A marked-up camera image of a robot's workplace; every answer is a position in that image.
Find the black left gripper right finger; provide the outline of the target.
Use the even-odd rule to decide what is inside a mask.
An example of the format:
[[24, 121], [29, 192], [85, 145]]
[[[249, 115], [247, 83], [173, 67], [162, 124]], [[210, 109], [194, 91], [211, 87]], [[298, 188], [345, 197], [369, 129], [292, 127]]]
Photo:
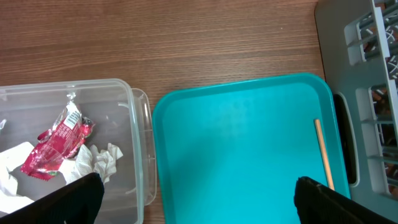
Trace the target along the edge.
[[294, 205], [301, 224], [395, 224], [309, 177], [296, 181]]

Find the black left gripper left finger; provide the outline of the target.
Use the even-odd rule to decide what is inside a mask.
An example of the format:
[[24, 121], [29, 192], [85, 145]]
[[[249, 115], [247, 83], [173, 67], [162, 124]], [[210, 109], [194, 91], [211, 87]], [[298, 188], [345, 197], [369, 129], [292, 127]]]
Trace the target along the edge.
[[1, 218], [5, 224], [93, 224], [100, 210], [104, 185], [90, 173], [34, 203]]

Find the red snack wrapper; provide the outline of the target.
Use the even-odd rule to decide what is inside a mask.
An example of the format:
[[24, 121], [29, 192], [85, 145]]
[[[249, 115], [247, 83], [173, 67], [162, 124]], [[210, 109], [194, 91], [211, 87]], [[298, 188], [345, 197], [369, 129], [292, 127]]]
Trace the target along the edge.
[[58, 174], [65, 159], [75, 157], [95, 123], [82, 115], [75, 103], [76, 93], [67, 94], [68, 102], [51, 128], [37, 137], [38, 143], [28, 155], [20, 171], [48, 181]]

